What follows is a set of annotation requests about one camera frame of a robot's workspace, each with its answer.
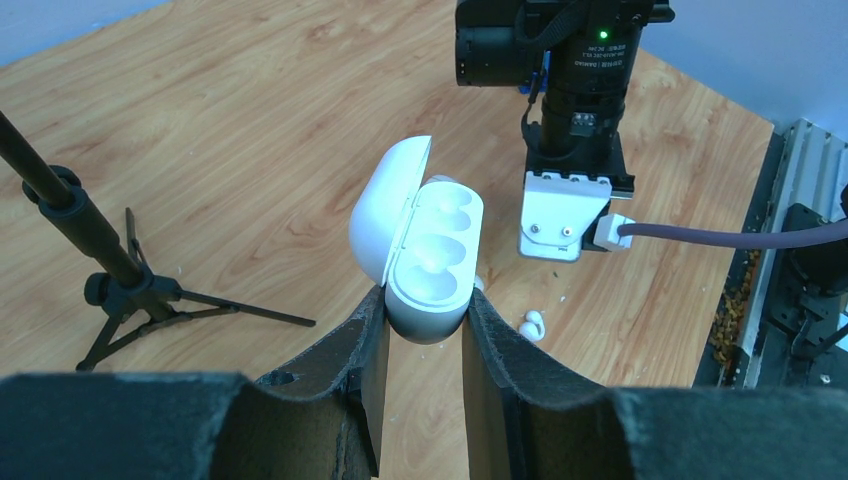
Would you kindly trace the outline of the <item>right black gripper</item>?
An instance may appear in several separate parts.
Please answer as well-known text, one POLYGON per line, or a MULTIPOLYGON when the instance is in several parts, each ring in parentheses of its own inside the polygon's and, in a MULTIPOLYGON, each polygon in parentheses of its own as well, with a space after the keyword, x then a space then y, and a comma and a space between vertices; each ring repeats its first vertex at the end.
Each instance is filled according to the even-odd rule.
POLYGON ((537 122, 523 125, 523 139, 527 147, 526 171, 536 175, 553 172, 564 176, 585 175, 590 179, 604 177, 610 181, 613 198, 633 198, 635 177, 626 170, 618 132, 611 136, 580 137, 575 147, 556 155, 540 150, 541 133, 542 127, 537 122))

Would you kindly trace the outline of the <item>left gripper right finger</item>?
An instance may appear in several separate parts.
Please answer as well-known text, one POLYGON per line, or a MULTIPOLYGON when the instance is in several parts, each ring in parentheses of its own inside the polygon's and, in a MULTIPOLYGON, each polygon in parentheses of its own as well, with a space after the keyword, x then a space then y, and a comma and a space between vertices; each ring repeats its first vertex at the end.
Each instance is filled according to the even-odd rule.
POLYGON ((843 479, 834 388, 607 387, 528 341, 480 290, 462 326, 474 479, 843 479))

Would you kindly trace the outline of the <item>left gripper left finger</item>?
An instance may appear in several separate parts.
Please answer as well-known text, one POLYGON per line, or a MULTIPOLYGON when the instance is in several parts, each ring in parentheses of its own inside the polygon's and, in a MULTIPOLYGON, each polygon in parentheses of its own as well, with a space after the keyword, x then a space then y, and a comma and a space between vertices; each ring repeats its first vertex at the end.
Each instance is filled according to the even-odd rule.
POLYGON ((385 291, 280 367, 31 373, 1 382, 5 479, 368 479, 379 472, 385 291))

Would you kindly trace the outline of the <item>white earbud charging case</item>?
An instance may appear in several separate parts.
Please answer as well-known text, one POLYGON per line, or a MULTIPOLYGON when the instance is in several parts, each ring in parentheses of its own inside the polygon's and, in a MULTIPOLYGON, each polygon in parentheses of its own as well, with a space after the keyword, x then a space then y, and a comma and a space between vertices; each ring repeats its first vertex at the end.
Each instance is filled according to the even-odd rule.
POLYGON ((453 180, 426 181, 431 137, 406 138, 382 157, 350 217, 360 269, 385 289, 402 338, 439 343, 460 326, 476 288, 484 203, 453 180))

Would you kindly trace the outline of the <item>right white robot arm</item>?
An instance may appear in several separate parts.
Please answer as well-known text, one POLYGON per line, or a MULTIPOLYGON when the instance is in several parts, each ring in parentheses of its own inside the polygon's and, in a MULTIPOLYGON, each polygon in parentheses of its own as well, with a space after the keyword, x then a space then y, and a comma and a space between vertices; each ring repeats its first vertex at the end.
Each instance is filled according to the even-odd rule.
POLYGON ((521 120, 526 168, 583 175, 630 198, 618 133, 643 29, 676 17, 667 1, 465 0, 455 7, 460 86, 517 87, 541 105, 521 120))

